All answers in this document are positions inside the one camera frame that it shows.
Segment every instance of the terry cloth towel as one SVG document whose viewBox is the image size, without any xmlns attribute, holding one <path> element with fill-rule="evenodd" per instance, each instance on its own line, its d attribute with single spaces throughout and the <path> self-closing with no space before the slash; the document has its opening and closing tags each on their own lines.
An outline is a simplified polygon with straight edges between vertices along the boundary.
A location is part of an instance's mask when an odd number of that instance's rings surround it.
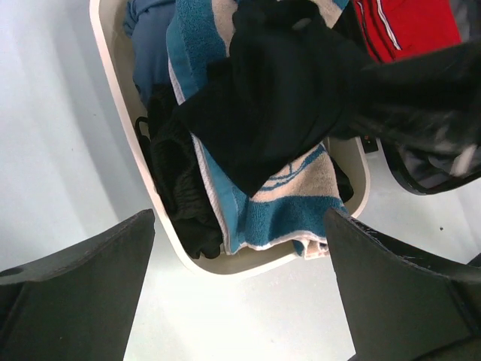
<svg viewBox="0 0 481 361">
<path fill-rule="evenodd" d="M 331 0 L 316 3 L 332 26 L 347 1 L 341 8 Z M 234 0 L 177 0 L 167 48 L 179 104 L 207 84 L 208 64 L 228 56 L 236 9 Z M 335 9 L 331 17 L 325 15 L 329 9 Z M 328 255 L 322 218 L 329 208 L 343 208 L 343 203 L 322 144 L 286 165 L 250 199 L 228 179 L 201 142 L 193 140 L 227 254 L 242 247 L 264 250 L 294 240 L 295 250 L 304 258 Z"/>
<path fill-rule="evenodd" d="M 129 0 L 123 23 L 135 53 L 134 83 L 144 106 L 154 84 L 170 83 L 165 33 L 175 11 L 175 0 Z"/>
<path fill-rule="evenodd" d="M 232 19 L 230 57 L 209 64 L 209 83 L 175 114 L 252 197 L 349 124 L 366 94 L 359 73 L 372 60 L 308 0 L 243 1 Z M 307 25 L 292 29 L 299 22 Z"/>
</svg>

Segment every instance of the towel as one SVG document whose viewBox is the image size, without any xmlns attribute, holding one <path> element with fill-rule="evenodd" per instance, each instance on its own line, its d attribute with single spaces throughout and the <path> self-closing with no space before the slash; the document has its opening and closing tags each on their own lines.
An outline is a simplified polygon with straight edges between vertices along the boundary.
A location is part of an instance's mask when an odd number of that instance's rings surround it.
<svg viewBox="0 0 481 361">
<path fill-rule="evenodd" d="M 174 16 L 174 0 L 129 0 L 123 29 L 135 53 L 134 83 L 147 108 L 154 84 L 169 83 L 165 33 Z"/>
<path fill-rule="evenodd" d="M 316 3 L 332 26 L 347 1 Z M 167 48 L 179 104 L 207 84 L 207 64 L 228 56 L 236 9 L 234 0 L 177 0 Z M 329 208 L 344 208 L 334 167 L 322 144 L 286 165 L 249 198 L 228 179 L 201 142 L 192 138 L 227 254 L 243 247 L 265 250 L 293 240 L 296 252 L 306 259 L 328 255 L 323 215 Z"/>
</svg>

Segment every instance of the white floor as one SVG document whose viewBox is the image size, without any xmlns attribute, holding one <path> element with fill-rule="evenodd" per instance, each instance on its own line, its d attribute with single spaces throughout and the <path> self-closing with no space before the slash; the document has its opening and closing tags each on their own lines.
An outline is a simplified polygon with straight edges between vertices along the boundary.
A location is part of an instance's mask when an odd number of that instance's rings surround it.
<svg viewBox="0 0 481 361">
<path fill-rule="evenodd" d="M 88 0 L 23 0 L 6 2 L 2 10 L 5 269 L 152 205 L 109 93 Z M 419 197 L 395 183 L 381 153 L 368 158 L 372 190 L 362 221 L 460 262 L 481 251 L 481 180 Z M 157 225 L 127 360 L 345 361 L 352 354 L 330 259 L 298 260 L 249 280 L 206 284 L 177 261 Z"/>
</svg>

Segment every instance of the red clothing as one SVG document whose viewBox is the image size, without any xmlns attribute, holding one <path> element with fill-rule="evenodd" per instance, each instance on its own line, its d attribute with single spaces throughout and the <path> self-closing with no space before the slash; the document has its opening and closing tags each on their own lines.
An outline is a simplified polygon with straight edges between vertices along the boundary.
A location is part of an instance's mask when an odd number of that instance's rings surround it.
<svg viewBox="0 0 481 361">
<path fill-rule="evenodd" d="M 449 0 L 353 0 L 370 55 L 392 62 L 461 43 Z"/>
</svg>

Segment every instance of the blue and white towel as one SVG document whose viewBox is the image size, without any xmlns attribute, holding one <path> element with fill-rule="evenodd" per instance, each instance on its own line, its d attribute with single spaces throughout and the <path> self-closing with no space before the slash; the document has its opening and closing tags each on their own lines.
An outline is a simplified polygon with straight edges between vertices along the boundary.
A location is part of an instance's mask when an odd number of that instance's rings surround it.
<svg viewBox="0 0 481 361">
<path fill-rule="evenodd" d="M 348 0 L 316 0 L 333 26 Z M 207 64 L 228 56 L 235 0 L 177 0 L 167 31 L 169 72 L 179 104 L 207 84 Z M 306 259 L 328 255 L 322 218 L 343 208 L 334 167 L 322 144 L 272 176 L 251 199 L 224 174 L 192 136 L 210 203 L 224 235 L 225 252 L 265 250 L 294 241 Z"/>
</svg>

